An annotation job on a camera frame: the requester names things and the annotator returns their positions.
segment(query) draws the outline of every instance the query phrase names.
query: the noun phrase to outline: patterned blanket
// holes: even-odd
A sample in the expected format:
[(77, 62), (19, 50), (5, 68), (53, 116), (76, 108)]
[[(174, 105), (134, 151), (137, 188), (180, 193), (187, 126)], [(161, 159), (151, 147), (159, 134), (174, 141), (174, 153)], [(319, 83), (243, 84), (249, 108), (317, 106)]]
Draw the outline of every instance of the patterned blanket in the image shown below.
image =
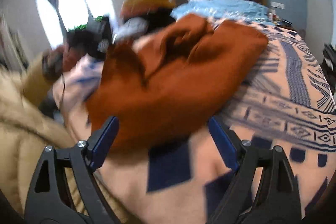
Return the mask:
[[(336, 111), (317, 60), (292, 31), (239, 22), (264, 32), (269, 44), (220, 116), (241, 139), (281, 145), (298, 180), (302, 217), (336, 169)], [(62, 113), (75, 141), (91, 133), (86, 98), (99, 85), (103, 64), (84, 57), (65, 75)], [(63, 83), (53, 87), (56, 103)], [(98, 170), (112, 195), (144, 223), (205, 223), (233, 177), (206, 126), (188, 139), (109, 156)], [(258, 168), (245, 207), (256, 195)]]

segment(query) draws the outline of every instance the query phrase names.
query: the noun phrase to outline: blue bedsheet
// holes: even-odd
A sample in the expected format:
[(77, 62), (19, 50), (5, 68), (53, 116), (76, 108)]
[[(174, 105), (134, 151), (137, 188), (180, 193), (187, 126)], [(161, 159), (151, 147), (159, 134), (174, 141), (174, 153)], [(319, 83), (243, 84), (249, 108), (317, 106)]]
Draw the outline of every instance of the blue bedsheet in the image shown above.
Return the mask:
[(247, 0), (201, 0), (191, 1), (176, 7), (171, 15), (179, 19), (186, 14), (196, 13), (204, 17), (230, 18), (234, 20), (256, 21), (274, 25), (267, 17), (268, 8)]

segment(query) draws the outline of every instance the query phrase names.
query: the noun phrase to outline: orange cloth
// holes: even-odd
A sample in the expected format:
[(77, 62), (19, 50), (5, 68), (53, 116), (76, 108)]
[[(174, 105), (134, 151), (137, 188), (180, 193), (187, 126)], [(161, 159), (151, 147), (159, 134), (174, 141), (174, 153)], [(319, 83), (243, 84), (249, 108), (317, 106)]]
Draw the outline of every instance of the orange cloth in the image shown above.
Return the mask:
[(224, 21), (213, 31), (206, 19), (189, 14), (137, 54), (126, 43), (111, 47), (86, 104), (92, 130), (109, 116), (119, 118), (112, 151), (186, 136), (236, 92), (267, 44), (254, 28)]
[(169, 7), (163, 3), (141, 3), (141, 5), (125, 5), (124, 3), (121, 7), (120, 17), (123, 19), (134, 18), (149, 12), (155, 13), (159, 8), (173, 9), (174, 5)]

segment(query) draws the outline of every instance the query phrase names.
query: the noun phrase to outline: clothing pile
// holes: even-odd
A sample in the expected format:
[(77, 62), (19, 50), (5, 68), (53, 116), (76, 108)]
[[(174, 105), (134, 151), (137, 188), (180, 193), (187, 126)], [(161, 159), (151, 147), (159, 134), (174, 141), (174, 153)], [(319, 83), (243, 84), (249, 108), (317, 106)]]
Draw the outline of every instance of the clothing pile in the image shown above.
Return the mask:
[[(53, 83), (44, 78), (41, 60), (42, 55), (31, 62), (22, 75), (0, 68), (1, 223), (23, 223), (18, 215), (15, 219), (10, 216), (14, 210), (24, 216), (27, 192), (45, 146), (62, 149), (74, 145), (63, 126), (46, 118), (36, 108)], [(76, 211), (86, 214), (73, 172), (67, 169), (65, 173)], [(130, 220), (105, 187), (100, 182), (98, 185), (122, 223)]]
[(29, 65), (22, 49), (22, 37), (9, 28), (4, 15), (0, 15), (0, 67), (3, 65), (11, 71), (25, 72)]
[(170, 0), (125, 0), (120, 13), (124, 25), (114, 33), (114, 41), (137, 39), (174, 23), (174, 6)]
[(112, 151), (187, 136), (235, 93), (267, 43), (251, 27), (225, 21), (214, 31), (189, 14), (137, 54), (126, 43), (110, 47), (100, 86), (86, 104), (92, 130), (119, 118)]
[[(135, 18), (125, 30), (147, 24)], [(217, 114), (241, 140), (283, 147), (305, 216), (335, 171), (336, 116), (302, 38), (275, 26), (194, 14), (163, 27), (138, 32), (139, 39), (128, 30), (105, 62), (85, 56), (64, 75), (64, 96), (63, 81), (53, 87), (57, 105), (64, 98), (62, 114), (75, 141), (88, 139), (107, 117), (119, 118), (97, 171), (109, 192), (144, 223), (206, 223), (235, 173), (206, 125)], [(257, 169), (245, 209), (260, 178)]]

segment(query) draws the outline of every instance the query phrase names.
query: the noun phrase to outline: blue gripper pad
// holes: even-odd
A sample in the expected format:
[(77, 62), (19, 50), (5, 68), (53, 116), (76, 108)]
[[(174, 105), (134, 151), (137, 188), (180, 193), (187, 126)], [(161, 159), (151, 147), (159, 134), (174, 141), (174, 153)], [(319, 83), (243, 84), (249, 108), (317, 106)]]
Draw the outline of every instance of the blue gripper pad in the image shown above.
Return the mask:
[(101, 134), (101, 136), (92, 150), (90, 168), (93, 172), (103, 165), (112, 143), (117, 136), (118, 130), (119, 120), (116, 116), (112, 116), (109, 117), (101, 129), (99, 129), (100, 132), (97, 132)]
[(221, 125), (215, 117), (209, 119), (208, 127), (226, 167), (238, 170), (237, 150), (225, 132), (229, 128), (223, 128), (224, 125)]

